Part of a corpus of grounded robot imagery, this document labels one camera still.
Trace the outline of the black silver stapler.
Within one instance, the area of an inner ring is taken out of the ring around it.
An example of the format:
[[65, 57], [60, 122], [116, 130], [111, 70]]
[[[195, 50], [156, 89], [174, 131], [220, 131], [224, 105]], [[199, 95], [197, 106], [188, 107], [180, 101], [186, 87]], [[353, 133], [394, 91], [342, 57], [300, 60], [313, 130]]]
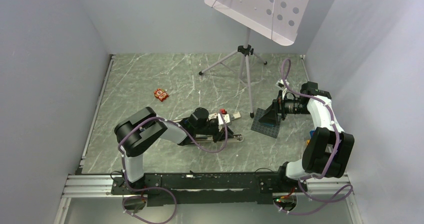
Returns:
[[[217, 142], [224, 142], [226, 139], [225, 134], [222, 134], [219, 138], [215, 138], [214, 136], [196, 136], [194, 140], [198, 144], [209, 144], [209, 143], [217, 143]], [[227, 136], [227, 142], [228, 143], [237, 143], [237, 142], [243, 142], [244, 137], [241, 134], [229, 134]]]

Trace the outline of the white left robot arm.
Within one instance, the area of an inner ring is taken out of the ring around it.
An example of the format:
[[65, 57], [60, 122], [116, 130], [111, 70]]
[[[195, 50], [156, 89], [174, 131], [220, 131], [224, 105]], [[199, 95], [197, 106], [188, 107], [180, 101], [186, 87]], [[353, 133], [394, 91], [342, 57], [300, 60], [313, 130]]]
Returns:
[[124, 188], [131, 194], [139, 193], [144, 187], [144, 153], [156, 140], [164, 139], [179, 146], [199, 145], [196, 137], [210, 137], [214, 143], [227, 143], [234, 137], [229, 128], [227, 114], [212, 116], [205, 108], [199, 107], [188, 117], [172, 121], [157, 115], [151, 107], [146, 107], [114, 127], [118, 151], [122, 158], [122, 171], [126, 178]]

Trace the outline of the staple box tray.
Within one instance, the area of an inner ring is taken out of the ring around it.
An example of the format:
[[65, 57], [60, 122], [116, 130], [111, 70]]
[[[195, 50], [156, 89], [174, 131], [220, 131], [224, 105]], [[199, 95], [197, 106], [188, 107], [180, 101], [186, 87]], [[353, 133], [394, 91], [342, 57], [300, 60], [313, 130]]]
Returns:
[[236, 112], [236, 113], [233, 113], [233, 114], [230, 115], [231, 120], [237, 120], [237, 119], [240, 119], [240, 118], [241, 118], [240, 112]]

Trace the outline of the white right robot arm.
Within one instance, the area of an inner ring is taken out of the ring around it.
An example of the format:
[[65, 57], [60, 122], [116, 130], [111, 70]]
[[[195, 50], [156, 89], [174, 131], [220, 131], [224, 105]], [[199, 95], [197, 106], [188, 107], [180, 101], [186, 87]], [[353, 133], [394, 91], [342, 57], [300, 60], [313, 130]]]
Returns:
[[298, 179], [340, 178], [346, 170], [355, 139], [339, 125], [332, 109], [331, 94], [310, 81], [301, 86], [300, 92], [292, 92], [283, 80], [276, 86], [278, 96], [259, 123], [275, 127], [289, 114], [305, 114], [311, 115], [314, 125], [302, 158], [285, 164], [284, 173], [275, 179], [276, 187], [287, 192]]

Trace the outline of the blue black stapler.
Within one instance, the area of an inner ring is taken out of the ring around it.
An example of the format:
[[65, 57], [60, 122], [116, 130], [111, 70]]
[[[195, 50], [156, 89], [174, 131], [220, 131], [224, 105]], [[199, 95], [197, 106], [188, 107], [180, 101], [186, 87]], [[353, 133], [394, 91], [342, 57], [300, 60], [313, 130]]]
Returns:
[[181, 119], [175, 119], [173, 120], [174, 123], [180, 124], [183, 127], [192, 127], [191, 122], [189, 121], [189, 117], [181, 118]]

